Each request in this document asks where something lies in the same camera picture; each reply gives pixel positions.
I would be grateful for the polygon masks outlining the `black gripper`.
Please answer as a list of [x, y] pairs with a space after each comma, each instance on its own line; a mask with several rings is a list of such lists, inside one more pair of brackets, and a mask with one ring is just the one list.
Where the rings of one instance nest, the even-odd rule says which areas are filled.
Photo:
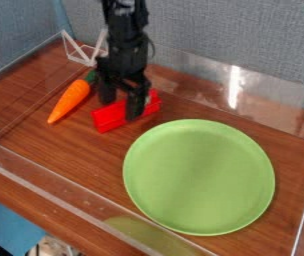
[[128, 40], [107, 35], [109, 52], [106, 57], [97, 57], [98, 99], [103, 105], [115, 101], [115, 87], [124, 80], [137, 84], [128, 91], [125, 119], [133, 121], [141, 116], [150, 82], [144, 75], [148, 62], [149, 37], [145, 33]]

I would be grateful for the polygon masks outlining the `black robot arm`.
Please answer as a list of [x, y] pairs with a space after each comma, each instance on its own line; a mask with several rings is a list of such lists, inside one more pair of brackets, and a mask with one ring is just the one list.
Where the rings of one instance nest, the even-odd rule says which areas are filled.
[[150, 81], [144, 71], [148, 62], [149, 37], [145, 0], [101, 0], [107, 27], [107, 56], [97, 57], [99, 76], [98, 97], [103, 105], [115, 101], [115, 90], [128, 97], [125, 120], [134, 120], [144, 112]]

